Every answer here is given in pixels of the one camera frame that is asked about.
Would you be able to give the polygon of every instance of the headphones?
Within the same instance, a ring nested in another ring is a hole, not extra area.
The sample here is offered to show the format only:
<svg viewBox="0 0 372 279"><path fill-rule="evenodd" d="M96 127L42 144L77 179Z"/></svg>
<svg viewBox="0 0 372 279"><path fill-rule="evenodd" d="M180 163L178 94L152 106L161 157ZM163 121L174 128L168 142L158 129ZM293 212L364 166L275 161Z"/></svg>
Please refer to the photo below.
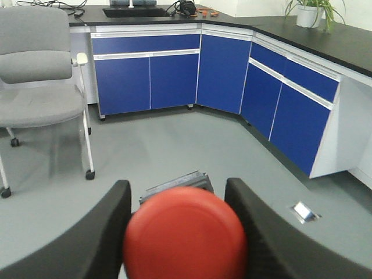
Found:
<svg viewBox="0 0 372 279"><path fill-rule="evenodd" d="M169 6L167 11L174 7L174 11L170 13L170 16L174 16L177 12L187 17L192 16L196 12L194 0L177 0L175 3Z"/></svg>
<svg viewBox="0 0 372 279"><path fill-rule="evenodd" d="M194 15L196 12L194 0L180 0L180 12L187 17Z"/></svg>

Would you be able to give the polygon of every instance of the chair caster wheel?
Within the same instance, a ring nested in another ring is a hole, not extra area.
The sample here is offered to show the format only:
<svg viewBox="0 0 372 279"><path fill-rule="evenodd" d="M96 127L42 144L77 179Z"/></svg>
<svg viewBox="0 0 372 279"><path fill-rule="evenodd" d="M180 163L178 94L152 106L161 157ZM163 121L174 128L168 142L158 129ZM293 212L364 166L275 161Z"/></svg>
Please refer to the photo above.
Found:
<svg viewBox="0 0 372 279"><path fill-rule="evenodd" d="M1 197L3 199L6 199L6 198L10 197L11 194L12 194L12 192L10 191L10 188L7 188L7 189L1 188Z"/></svg>
<svg viewBox="0 0 372 279"><path fill-rule="evenodd" d="M93 180L94 175L95 175L94 171L92 172L91 170L87 170L87 172L85 173L85 179L86 180Z"/></svg>
<svg viewBox="0 0 372 279"><path fill-rule="evenodd" d="M19 146L19 140L17 138L12 138L12 140L10 141L10 145L12 147L17 147Z"/></svg>

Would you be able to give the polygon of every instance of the red ball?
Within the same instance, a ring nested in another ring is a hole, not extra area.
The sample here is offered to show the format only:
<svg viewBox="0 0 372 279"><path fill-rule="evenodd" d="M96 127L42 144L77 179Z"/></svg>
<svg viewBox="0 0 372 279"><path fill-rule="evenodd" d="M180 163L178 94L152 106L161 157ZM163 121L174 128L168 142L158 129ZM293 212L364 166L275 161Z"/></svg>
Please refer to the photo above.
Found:
<svg viewBox="0 0 372 279"><path fill-rule="evenodd" d="M239 279L247 241L234 211L199 188L176 187L146 201L124 235L129 279Z"/></svg>

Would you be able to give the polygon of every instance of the sink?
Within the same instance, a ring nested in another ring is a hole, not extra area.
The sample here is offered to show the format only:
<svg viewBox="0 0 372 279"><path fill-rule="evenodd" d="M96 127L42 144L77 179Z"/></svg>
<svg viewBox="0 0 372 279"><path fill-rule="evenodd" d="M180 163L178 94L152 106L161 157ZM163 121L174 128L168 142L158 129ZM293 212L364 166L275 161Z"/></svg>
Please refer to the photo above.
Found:
<svg viewBox="0 0 372 279"><path fill-rule="evenodd" d="M103 12L107 17L156 17L169 16L169 13L162 8L154 6L135 6L134 8L118 7L118 8L103 8Z"/></svg>

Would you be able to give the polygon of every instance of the white flower pot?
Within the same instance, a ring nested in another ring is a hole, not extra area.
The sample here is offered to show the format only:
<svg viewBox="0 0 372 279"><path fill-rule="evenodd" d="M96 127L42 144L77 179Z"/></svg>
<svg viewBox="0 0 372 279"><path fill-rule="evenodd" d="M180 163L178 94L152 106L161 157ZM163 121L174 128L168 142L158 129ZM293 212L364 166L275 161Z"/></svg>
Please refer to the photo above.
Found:
<svg viewBox="0 0 372 279"><path fill-rule="evenodd" d="M324 8L305 7L297 5L297 25L307 28L317 28L324 13Z"/></svg>

